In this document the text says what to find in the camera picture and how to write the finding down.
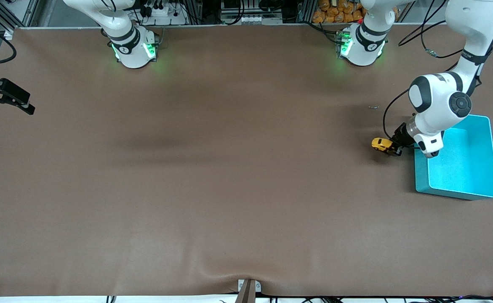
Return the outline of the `yellow beetle toy car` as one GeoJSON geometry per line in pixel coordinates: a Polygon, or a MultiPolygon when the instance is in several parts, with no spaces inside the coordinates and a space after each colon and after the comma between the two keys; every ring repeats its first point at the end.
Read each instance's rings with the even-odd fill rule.
{"type": "Polygon", "coordinates": [[[391,153],[393,150],[393,142],[386,138],[374,138],[371,142],[371,147],[382,153],[391,153]]]}

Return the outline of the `teal plastic storage box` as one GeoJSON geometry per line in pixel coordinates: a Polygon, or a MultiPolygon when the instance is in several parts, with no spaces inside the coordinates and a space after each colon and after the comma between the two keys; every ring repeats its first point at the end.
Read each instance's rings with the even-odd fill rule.
{"type": "Polygon", "coordinates": [[[493,198],[493,133],[490,119],[468,115],[443,134],[437,157],[414,153],[415,189],[469,201],[493,198]]]}

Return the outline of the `orange snack bags pile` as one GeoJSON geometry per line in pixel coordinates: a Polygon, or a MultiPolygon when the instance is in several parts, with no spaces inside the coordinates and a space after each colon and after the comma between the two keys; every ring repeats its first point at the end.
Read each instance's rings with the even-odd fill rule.
{"type": "Polygon", "coordinates": [[[392,25],[399,6],[412,0],[313,0],[312,12],[304,21],[321,23],[358,23],[392,25]]]}

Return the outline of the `white power strip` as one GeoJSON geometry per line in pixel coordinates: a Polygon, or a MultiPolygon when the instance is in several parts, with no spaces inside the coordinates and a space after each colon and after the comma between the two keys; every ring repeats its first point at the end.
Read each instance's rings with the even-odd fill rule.
{"type": "Polygon", "coordinates": [[[144,26],[190,25],[186,7],[178,0],[140,0],[135,17],[144,26]]]}

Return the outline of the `aluminium frame profile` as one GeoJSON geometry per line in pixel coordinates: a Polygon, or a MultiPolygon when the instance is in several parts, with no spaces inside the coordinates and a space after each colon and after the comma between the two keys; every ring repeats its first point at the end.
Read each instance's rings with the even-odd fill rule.
{"type": "Polygon", "coordinates": [[[0,0],[0,30],[29,26],[45,0],[0,0]]]}

